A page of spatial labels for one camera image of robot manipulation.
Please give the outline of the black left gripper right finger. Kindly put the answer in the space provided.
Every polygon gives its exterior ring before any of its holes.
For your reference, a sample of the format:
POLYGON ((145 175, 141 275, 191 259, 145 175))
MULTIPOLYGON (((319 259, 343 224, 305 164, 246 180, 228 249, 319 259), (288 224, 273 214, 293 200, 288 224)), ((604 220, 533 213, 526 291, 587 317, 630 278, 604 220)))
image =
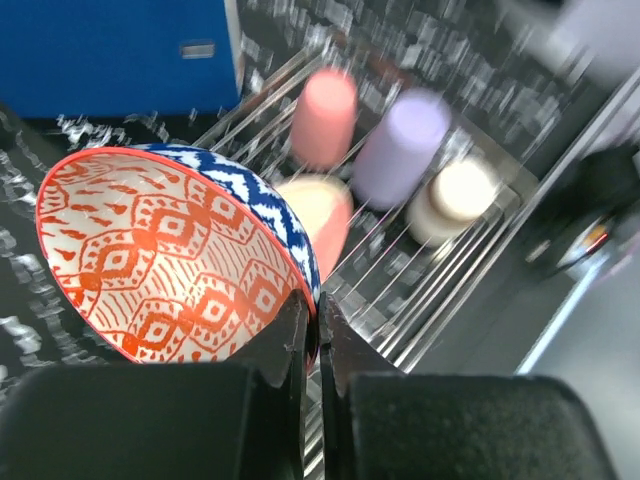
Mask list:
POLYGON ((317 322, 325 477, 349 479, 354 460, 351 378, 369 373, 396 375, 401 371, 350 326, 338 301, 327 292, 320 295, 317 322))

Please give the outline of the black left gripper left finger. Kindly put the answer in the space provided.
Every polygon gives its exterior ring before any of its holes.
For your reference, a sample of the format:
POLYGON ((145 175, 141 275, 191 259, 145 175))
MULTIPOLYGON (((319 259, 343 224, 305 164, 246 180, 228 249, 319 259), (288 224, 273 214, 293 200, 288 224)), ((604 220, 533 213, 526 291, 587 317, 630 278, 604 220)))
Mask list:
POLYGON ((295 290, 234 361, 252 369, 242 444, 243 479, 302 479, 306 299, 295 290))

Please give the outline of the pink beige plate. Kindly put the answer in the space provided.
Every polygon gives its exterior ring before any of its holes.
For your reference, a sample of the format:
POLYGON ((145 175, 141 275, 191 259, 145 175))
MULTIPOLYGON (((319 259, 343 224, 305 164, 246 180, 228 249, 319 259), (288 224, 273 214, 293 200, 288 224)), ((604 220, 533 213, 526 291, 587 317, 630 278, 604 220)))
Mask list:
POLYGON ((340 179, 303 174, 274 186, 300 220, 309 236, 324 283, 336 267, 349 233, 354 204, 340 179))

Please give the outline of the beige brown cup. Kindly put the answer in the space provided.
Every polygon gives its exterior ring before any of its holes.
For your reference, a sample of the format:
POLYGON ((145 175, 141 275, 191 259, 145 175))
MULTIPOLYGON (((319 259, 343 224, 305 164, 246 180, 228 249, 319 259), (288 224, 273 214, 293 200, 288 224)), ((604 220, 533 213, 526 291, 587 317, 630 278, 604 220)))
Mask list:
POLYGON ((480 218, 499 190, 498 173, 485 159, 467 155, 451 160, 409 203, 408 231, 419 244, 439 247, 480 218))

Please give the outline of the red blue patterned bowl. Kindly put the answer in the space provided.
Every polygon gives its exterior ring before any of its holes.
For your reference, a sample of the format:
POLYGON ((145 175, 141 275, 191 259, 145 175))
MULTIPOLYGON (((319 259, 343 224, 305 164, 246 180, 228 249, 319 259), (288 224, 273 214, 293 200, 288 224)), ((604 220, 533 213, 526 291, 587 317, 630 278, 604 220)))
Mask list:
POLYGON ((84 149, 55 164, 35 222, 53 277, 84 321, 137 363, 222 361, 318 262, 301 221, 250 169, 178 144, 84 149))

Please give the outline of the pink cup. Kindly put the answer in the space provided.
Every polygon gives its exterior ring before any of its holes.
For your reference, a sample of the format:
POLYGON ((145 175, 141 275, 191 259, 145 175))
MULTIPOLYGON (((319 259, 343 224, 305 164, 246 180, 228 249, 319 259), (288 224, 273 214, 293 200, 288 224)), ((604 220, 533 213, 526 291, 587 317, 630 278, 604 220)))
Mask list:
POLYGON ((345 70, 325 67, 310 75, 291 123, 296 160, 316 171, 338 165, 351 146, 357 104, 356 82, 345 70))

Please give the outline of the lavender cup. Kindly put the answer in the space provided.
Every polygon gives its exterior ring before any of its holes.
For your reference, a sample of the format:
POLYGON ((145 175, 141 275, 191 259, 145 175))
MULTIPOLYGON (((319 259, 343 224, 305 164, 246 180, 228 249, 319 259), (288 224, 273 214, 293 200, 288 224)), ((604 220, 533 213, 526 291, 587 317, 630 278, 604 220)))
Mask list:
POLYGON ((420 184, 451 125, 442 97, 424 88, 398 95, 353 162, 351 188, 373 210, 393 209, 420 184))

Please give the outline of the wire dish rack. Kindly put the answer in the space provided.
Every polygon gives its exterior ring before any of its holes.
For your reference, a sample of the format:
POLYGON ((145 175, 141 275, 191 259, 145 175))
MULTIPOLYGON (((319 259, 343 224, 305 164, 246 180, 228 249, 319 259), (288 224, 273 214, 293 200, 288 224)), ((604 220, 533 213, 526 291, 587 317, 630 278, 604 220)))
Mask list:
POLYGON ((508 75, 475 53, 458 72, 441 67, 420 78, 366 45, 330 40, 295 54, 237 107, 222 112, 197 145, 268 181, 299 178, 308 167, 289 149, 293 111, 305 81, 323 67, 346 70, 359 91, 355 137, 331 176, 350 178, 372 129, 411 87, 433 88, 452 108, 436 165, 471 153, 483 156, 498 175, 498 196, 488 210, 439 247, 412 239, 406 204, 388 211, 366 200, 356 204, 345 248, 324 287, 358 334, 394 366, 411 371, 533 195, 538 181, 526 159, 545 140, 544 125, 561 117, 565 97, 541 73, 529 79, 508 75))

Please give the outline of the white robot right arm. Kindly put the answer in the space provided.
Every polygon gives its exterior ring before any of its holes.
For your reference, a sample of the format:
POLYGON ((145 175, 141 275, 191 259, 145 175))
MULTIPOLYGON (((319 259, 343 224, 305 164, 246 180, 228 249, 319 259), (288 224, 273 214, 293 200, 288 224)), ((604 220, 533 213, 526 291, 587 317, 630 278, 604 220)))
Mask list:
POLYGON ((548 279, 607 245, 639 246, 639 144, 595 151, 565 170, 522 230, 524 264, 548 279))

